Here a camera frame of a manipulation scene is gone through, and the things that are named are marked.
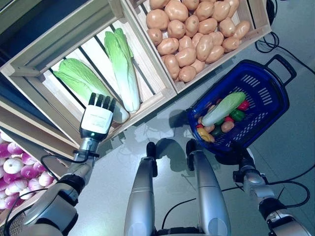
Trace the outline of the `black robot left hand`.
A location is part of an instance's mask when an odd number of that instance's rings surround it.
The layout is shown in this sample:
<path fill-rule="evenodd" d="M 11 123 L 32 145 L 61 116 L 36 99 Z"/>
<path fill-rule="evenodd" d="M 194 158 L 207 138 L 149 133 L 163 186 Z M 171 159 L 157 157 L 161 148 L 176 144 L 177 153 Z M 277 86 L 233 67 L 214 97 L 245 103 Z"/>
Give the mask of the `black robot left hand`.
<path fill-rule="evenodd" d="M 80 137 L 105 140 L 113 121 L 116 99 L 92 92 L 80 122 Z"/>

